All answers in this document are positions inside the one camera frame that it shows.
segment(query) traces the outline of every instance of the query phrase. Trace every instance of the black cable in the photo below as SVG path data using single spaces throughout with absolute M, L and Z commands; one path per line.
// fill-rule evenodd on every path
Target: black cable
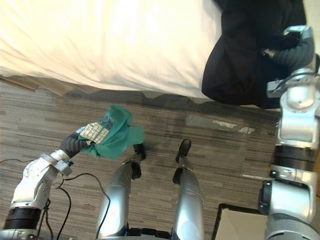
M 52 232 L 52 229 L 51 229 L 51 226 L 49 224 L 49 221 L 48 221 L 48 208 L 46 209 L 45 211 L 45 224 L 46 226 L 48 227 L 49 231 L 50 231 L 50 239 L 51 240 L 54 240 L 54 233 Z
M 111 199 L 110 199 L 110 197 L 108 196 L 108 194 L 105 192 L 104 188 L 102 187 L 102 184 L 101 184 L 99 178 L 97 178 L 97 176 L 93 175 L 92 173 L 84 172 L 84 173 L 81 173 L 81 174 L 79 174 L 79 175 L 77 175 L 77 176 L 75 176 L 75 177 L 66 178 L 66 179 L 64 179 L 64 180 L 65 180 L 65 181 L 71 181 L 71 180 L 77 179 L 78 177 L 83 176 L 83 175 L 88 175 L 88 176 L 91 176 L 91 177 L 95 178 L 95 180 L 98 182 L 98 184 L 99 184 L 99 186 L 100 186 L 100 189 L 101 189 L 103 195 L 104 195 L 104 196 L 108 199 L 108 201 L 109 201 L 109 202 L 108 202 L 108 206 L 107 206 L 106 211 L 105 211 L 105 214 L 104 214 L 104 216 L 103 216 L 103 218 L 102 218 L 102 221 L 101 221 L 101 223 L 100 223 L 100 225 L 99 225 L 99 227 L 98 227 L 98 229 L 97 229 L 97 231 L 96 231 L 96 234 L 95 234 L 95 238 L 97 239 L 98 236 L 99 236 L 99 232 L 100 232 L 100 229 L 101 229 L 101 227 L 102 227 L 102 224 L 104 223 L 104 221 L 105 221 L 105 219 L 106 219 L 106 216 L 107 216 L 107 213 L 108 213 L 108 211 L 109 211 Z
M 10 158 L 10 159 L 5 159 L 5 160 L 0 161 L 0 164 L 2 164 L 3 162 L 6 162 L 6 161 L 18 161 L 20 163 L 28 163 L 28 162 L 32 162 L 33 160 L 21 161 L 19 159 Z
M 282 87 L 287 81 L 289 81 L 290 79 L 294 78 L 294 77 L 297 77 L 297 76 L 301 76 L 301 75 L 315 75 L 315 76 L 320 76 L 320 74 L 316 73 L 316 72 L 303 72 L 303 73 L 297 73 L 297 74 L 292 74 L 288 77 L 286 77 L 282 82 L 280 82 L 278 84 L 278 86 L 276 86 L 275 90 L 276 91 L 278 88 Z
M 38 229 L 38 232 L 37 232 L 37 235 L 36 235 L 36 238 L 38 239 L 39 238 L 39 235 L 40 235 L 40 231 L 41 231 L 41 227 L 42 227 L 42 223 L 44 221 L 44 218 L 45 218 L 45 223 L 46 223 L 46 226 L 48 227 L 49 231 L 50 231 L 50 234 L 51 234 L 51 240 L 54 239 L 54 235 L 53 235 L 53 232 L 52 232 L 52 229 L 50 227 L 50 224 L 49 224 L 49 221 L 48 221 L 48 210 L 49 210 L 49 206 L 51 204 L 51 201 L 50 199 L 47 200 L 46 204 L 45 204 L 45 207 L 44 207 L 44 210 L 43 210 L 43 213 L 42 213 L 42 217 L 41 217 L 41 220 L 40 220 L 40 224 L 39 224 L 39 229 Z
M 62 180 L 62 183 L 60 184 L 60 186 L 59 186 L 59 187 L 56 187 L 56 189 L 60 189 L 60 190 L 63 191 L 63 192 L 65 193 L 65 195 L 68 197 L 68 200 L 69 200 L 69 208 L 68 208 L 68 212 L 67 212 L 66 215 L 65 215 L 65 218 L 64 218 L 63 224 L 62 224 L 62 226 L 61 226 L 61 228 L 60 228 L 60 231 L 59 231 L 58 235 L 56 236 L 56 240 L 58 240 L 58 239 L 60 238 L 60 234 L 62 233 L 62 230 L 63 230 L 64 227 L 65 227 L 65 224 L 66 224 L 66 222 L 67 222 L 67 219 L 68 219 L 68 217 L 69 217 L 69 213 L 70 213 L 70 210 L 71 210 L 71 197 L 70 197 L 69 193 L 68 193 L 64 188 L 61 187 L 61 185 L 62 185 L 63 183 L 64 183 L 64 179 Z

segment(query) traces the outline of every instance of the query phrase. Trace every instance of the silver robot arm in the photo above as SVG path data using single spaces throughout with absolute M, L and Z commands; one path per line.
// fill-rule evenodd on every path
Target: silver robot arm
M 61 149 L 50 155 L 43 154 L 29 163 L 21 182 L 16 186 L 1 240 L 35 240 L 41 211 L 45 208 L 51 185 L 58 173 L 68 176 L 72 171 L 70 160 L 88 142 L 78 141 L 81 129 L 69 135 L 61 144 Z
M 284 34 L 298 33 L 294 49 L 264 53 L 289 67 L 291 76 L 269 82 L 268 97 L 281 97 L 282 117 L 270 169 L 272 181 L 265 181 L 259 209 L 268 215 L 265 240 L 320 240 L 310 223 L 316 213 L 317 174 L 313 172 L 319 145 L 319 78 L 313 32 L 309 26 L 292 26 Z

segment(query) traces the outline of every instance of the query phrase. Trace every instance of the green cloth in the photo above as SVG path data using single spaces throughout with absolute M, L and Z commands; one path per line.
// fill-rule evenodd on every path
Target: green cloth
M 131 126 L 133 117 L 125 108 L 111 105 L 103 119 L 88 124 L 81 132 L 78 140 L 93 141 L 81 152 L 96 157 L 116 159 L 130 145 L 143 143 L 144 130 L 140 126 Z

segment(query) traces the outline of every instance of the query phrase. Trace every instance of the bed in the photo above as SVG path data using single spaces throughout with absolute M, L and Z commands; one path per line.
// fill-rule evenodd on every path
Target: bed
M 0 75 L 207 99 L 202 77 L 221 36 L 211 0 L 0 0 Z M 317 23 L 319 3 L 305 3 Z M 319 49 L 319 27 L 316 32 Z

